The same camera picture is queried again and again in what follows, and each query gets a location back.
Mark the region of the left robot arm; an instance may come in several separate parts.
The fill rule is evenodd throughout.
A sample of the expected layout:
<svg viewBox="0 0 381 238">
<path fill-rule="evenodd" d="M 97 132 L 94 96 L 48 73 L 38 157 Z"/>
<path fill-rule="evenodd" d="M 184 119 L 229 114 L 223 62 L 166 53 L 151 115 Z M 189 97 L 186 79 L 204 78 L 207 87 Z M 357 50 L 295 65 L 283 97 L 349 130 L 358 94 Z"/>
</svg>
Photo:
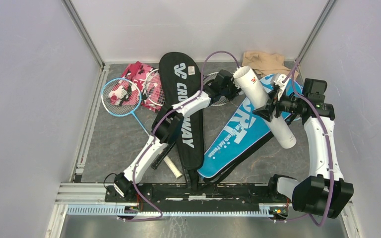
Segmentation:
<svg viewBox="0 0 381 238">
<path fill-rule="evenodd" d="M 124 202 L 135 198 L 136 184 L 154 160 L 163 158 L 162 152 L 176 142 L 185 119 L 219 101 L 221 97 L 231 100 L 238 93 L 239 86 L 234 82 L 232 73 L 220 70 L 213 80 L 188 99 L 173 105 L 163 105 L 145 146 L 134 161 L 115 177 L 113 186 L 117 196 Z"/>
</svg>

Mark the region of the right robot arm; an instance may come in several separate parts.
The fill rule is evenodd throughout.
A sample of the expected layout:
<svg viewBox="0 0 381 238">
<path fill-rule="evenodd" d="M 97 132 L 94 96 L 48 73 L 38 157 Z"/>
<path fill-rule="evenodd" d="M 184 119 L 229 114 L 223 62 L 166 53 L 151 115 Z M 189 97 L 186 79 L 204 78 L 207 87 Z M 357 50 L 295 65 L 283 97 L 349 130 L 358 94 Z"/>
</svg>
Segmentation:
<svg viewBox="0 0 381 238">
<path fill-rule="evenodd" d="M 274 175 L 267 188 L 267 197 L 280 202 L 291 199 L 294 210 L 324 218 L 336 218 L 354 194 L 351 183 L 345 182 L 336 156 L 334 143 L 335 112 L 325 103 L 327 82 L 306 79 L 301 93 L 286 95 L 287 80 L 271 81 L 272 90 L 266 104 L 253 111 L 267 122 L 278 119 L 282 112 L 299 115 L 308 137 L 310 170 L 301 182 Z"/>
</svg>

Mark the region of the white shuttlecock tube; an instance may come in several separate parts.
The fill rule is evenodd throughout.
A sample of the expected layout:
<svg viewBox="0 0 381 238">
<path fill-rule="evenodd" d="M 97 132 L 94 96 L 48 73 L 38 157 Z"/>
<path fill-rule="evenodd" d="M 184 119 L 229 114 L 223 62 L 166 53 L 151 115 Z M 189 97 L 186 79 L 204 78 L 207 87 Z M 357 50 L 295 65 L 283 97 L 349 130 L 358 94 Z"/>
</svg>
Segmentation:
<svg viewBox="0 0 381 238">
<path fill-rule="evenodd" d="M 268 94 L 250 66 L 238 67 L 233 73 L 233 77 L 255 109 L 266 105 L 269 99 Z M 295 146 L 297 139 L 282 117 L 273 118 L 271 122 L 265 121 L 265 123 L 281 147 L 290 149 Z"/>
</svg>

